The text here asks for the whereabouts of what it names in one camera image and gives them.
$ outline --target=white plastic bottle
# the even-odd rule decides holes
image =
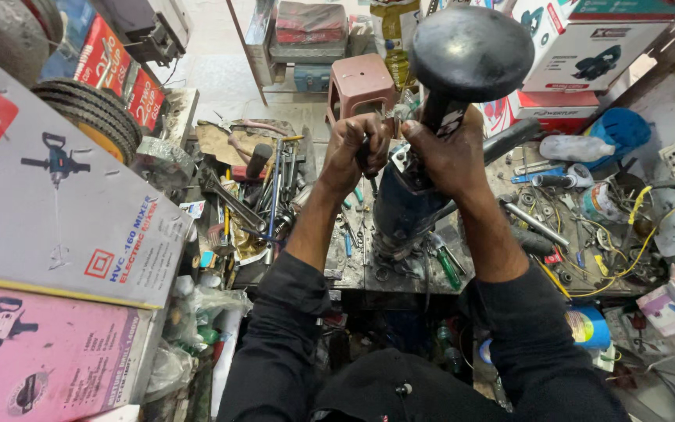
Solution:
[[[601,157],[612,156],[614,145],[592,136],[551,135],[541,141],[540,153],[552,160],[589,163]]]

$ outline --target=black shirt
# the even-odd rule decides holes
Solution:
[[[472,283],[472,302],[492,331],[491,359],[514,413],[394,349],[356,360],[316,391],[316,319],[330,307],[328,283],[282,252],[259,283],[217,420],[629,420],[589,355],[575,346],[565,303],[537,266],[507,283]],[[397,391],[404,384],[408,394]]]

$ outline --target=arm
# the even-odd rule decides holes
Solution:
[[[472,304],[491,329],[491,357],[515,419],[627,420],[589,355],[575,346],[564,298],[511,235],[486,180],[481,127],[481,113],[471,107],[446,142],[417,122],[406,122],[403,132],[460,210],[475,265]]]
[[[285,251],[259,283],[218,420],[307,420],[314,392],[312,355],[321,333],[316,319],[330,307],[325,259],[340,204],[361,178],[355,154],[364,132],[372,135],[370,165],[386,163],[387,130],[371,115],[335,125],[322,175]]]

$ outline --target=black sleeve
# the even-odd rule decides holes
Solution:
[[[575,345],[565,300],[538,266],[506,283],[476,280],[473,297],[491,329],[491,359],[515,420],[629,420]]]
[[[330,306],[325,277],[283,251],[259,283],[251,321],[236,352],[218,421],[306,420],[314,390],[311,361]]]

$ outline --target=pink plastic stool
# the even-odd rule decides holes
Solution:
[[[377,53],[332,63],[327,97],[327,119],[335,124],[334,105],[340,101],[340,119],[355,116],[361,104],[381,101],[385,110],[395,106],[395,82]]]

